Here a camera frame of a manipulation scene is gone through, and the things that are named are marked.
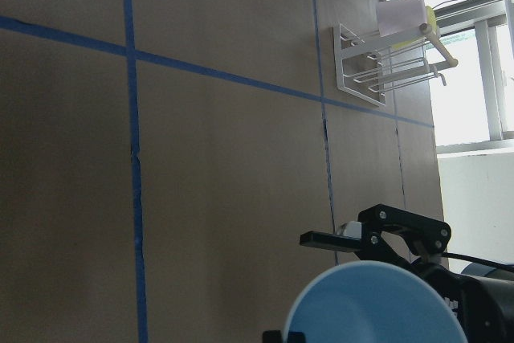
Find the black object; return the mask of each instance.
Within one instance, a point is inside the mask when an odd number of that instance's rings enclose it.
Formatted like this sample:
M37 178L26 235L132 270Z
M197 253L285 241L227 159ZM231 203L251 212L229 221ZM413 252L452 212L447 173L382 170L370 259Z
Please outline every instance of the black object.
M469 343L514 342L514 281L459 275L440 265L451 237L447 223L382 204L363 210L358 222L360 239L310 231L300 236L300 245L353 252L361 260L402 267L425 280L446 301ZM414 263L403 259L381 237L382 232L401 236L421 259Z

